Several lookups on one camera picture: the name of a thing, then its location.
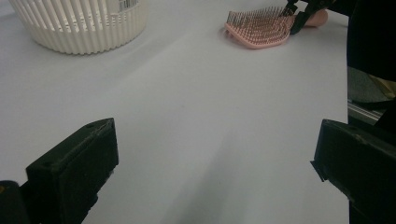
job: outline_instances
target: plastic basket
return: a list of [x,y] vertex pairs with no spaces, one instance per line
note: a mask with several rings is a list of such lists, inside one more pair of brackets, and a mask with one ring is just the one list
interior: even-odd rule
[[49,49],[91,54],[128,43],[144,29],[147,0],[9,0],[32,38]]

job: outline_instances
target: table surface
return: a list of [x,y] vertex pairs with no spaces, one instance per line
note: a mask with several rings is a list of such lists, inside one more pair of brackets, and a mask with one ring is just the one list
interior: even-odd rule
[[32,161],[111,117],[120,165],[84,223],[347,224],[347,198],[309,163],[321,120],[347,121],[347,17],[251,50],[224,34],[228,11],[283,2],[148,6],[131,43],[70,56],[0,0],[0,179],[22,184]]

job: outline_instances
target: black fabric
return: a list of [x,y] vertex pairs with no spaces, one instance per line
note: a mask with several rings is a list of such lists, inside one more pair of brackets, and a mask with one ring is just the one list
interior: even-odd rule
[[394,8],[396,1],[358,0],[348,25],[348,66],[396,81]]

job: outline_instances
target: white tabletop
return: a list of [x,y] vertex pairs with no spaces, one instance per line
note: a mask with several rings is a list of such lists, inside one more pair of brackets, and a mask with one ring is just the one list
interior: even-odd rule
[[0,179],[22,184],[32,161],[112,117],[120,165],[84,223],[347,224],[347,198],[309,163],[321,120],[347,121],[347,18],[250,50],[224,35],[228,11],[286,1],[148,3],[131,43],[69,56],[0,0]]

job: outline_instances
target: pink hairbrush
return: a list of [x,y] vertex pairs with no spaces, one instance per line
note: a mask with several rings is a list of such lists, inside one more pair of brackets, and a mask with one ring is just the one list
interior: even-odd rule
[[[265,49],[284,43],[289,35],[295,16],[283,7],[269,7],[248,12],[232,12],[225,28],[235,39],[250,49]],[[305,26],[318,27],[328,19],[326,10],[312,15]]]

